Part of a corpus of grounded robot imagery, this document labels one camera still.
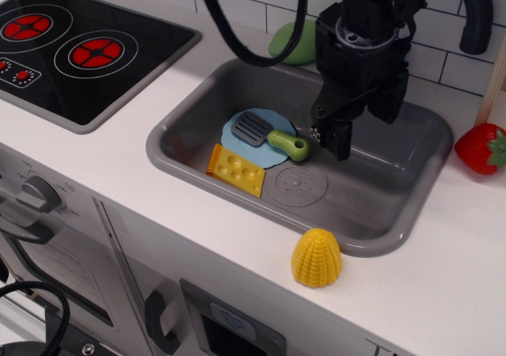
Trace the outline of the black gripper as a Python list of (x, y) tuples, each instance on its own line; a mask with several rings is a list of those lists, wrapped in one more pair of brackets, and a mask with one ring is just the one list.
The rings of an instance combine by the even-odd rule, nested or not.
[(394, 32), (376, 47), (341, 26), (342, 5), (334, 3), (316, 21), (316, 65), (323, 87), (311, 109), (310, 135), (345, 161), (350, 156), (352, 120), (365, 109), (385, 123), (397, 118), (407, 89), (405, 57), (410, 41)]

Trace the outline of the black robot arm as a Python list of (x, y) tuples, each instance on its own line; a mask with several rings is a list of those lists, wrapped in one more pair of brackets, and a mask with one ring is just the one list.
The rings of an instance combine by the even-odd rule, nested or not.
[(406, 95), (406, 55), (425, 0), (341, 0), (315, 24), (323, 86), (311, 109), (311, 135), (340, 161), (349, 158), (353, 121), (369, 111), (395, 121)]

